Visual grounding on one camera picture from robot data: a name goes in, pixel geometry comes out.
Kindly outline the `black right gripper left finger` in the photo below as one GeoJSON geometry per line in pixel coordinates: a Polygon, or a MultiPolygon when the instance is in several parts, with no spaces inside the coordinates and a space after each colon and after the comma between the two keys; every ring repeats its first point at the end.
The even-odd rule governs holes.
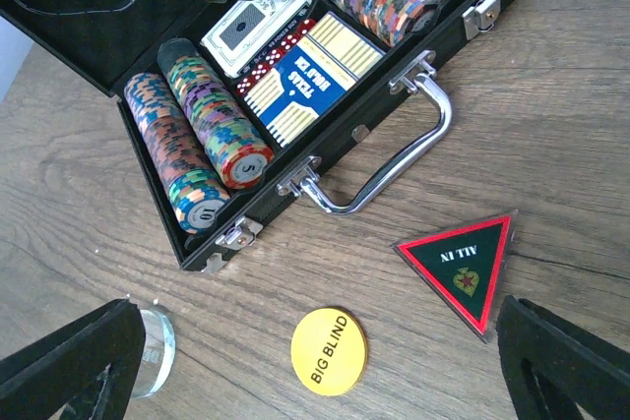
{"type": "Polygon", "coordinates": [[[1,360],[1,417],[123,418],[145,340],[127,299],[83,315],[1,360]]]}

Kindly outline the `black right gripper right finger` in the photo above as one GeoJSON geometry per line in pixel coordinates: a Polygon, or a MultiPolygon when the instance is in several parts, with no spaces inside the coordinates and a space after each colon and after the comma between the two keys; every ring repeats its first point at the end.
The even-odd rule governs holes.
{"type": "Polygon", "coordinates": [[[497,341],[520,419],[629,417],[629,353],[527,300],[507,296],[497,341]]]}

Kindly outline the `clear round button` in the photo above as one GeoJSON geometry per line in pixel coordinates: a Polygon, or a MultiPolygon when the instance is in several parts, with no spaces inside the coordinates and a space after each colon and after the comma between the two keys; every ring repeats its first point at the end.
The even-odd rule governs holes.
{"type": "Polygon", "coordinates": [[[144,398],[157,393],[171,372],[176,339],[168,316],[156,309],[142,309],[146,339],[131,397],[144,398]]]}

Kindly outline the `black poker set case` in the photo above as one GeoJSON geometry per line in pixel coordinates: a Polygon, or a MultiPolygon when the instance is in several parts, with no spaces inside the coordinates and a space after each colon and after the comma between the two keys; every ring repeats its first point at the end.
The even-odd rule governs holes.
{"type": "MultiPolygon", "coordinates": [[[[165,41],[206,31],[237,1],[1,0],[1,14],[93,86],[120,98],[133,74],[157,68],[158,49],[165,41]]],[[[422,29],[410,32],[312,130],[282,149],[262,182],[238,192],[198,236],[187,235],[177,224],[131,110],[120,99],[120,115],[181,268],[218,270],[234,255],[223,243],[226,235],[250,223],[268,225],[300,196],[310,197],[329,214],[362,210],[446,134],[447,121],[389,159],[346,204],[329,199],[319,186],[320,175],[356,144],[358,129],[374,129],[408,95],[420,93],[437,106],[447,105],[448,95],[434,79],[436,71],[492,27],[483,3],[499,10],[514,1],[441,0],[422,29]]]]}

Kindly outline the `red black triangular button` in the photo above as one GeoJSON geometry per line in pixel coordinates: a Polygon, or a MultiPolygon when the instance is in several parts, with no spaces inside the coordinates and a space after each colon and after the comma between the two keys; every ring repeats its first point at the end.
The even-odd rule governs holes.
{"type": "Polygon", "coordinates": [[[519,211],[407,237],[393,251],[486,343],[519,211]]]}

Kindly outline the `blue orange chip row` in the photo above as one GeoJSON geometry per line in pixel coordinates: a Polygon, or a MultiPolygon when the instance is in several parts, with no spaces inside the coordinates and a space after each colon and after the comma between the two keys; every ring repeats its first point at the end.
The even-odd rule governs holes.
{"type": "Polygon", "coordinates": [[[179,226],[191,234],[210,228],[230,194],[164,78],[131,77],[124,97],[149,151],[179,226]]]}

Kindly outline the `orange big blind button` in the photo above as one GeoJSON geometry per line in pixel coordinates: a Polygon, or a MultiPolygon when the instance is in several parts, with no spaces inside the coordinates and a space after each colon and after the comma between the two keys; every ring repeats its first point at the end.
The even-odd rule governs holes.
{"type": "Polygon", "coordinates": [[[367,339],[349,312],[325,307],[305,315],[290,343],[296,377],[323,396],[350,391],[362,377],[368,359],[367,339]]]}

